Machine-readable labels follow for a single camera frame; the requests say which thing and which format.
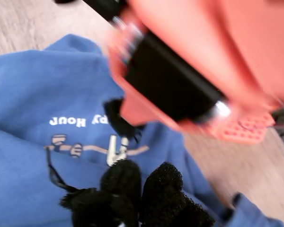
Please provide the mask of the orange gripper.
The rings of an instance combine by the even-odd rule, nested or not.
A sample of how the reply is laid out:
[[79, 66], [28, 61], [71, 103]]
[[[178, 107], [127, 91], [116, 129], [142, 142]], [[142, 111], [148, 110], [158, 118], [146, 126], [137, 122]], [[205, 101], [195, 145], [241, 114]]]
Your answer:
[[139, 143], [145, 124], [160, 122], [177, 131], [210, 127], [231, 115], [224, 94], [135, 18], [112, 21], [120, 43], [110, 49], [121, 98], [103, 103], [120, 137]]

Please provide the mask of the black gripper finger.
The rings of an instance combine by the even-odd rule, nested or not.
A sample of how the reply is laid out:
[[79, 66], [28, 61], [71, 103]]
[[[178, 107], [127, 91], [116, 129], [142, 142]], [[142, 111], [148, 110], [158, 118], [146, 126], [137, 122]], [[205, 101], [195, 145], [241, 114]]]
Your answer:
[[100, 189], [72, 189], [61, 206], [71, 211], [75, 227], [137, 227], [142, 193], [140, 169], [119, 160], [102, 175]]
[[164, 162], [147, 178], [142, 193], [143, 227], [212, 227], [215, 220], [183, 192], [181, 173]]

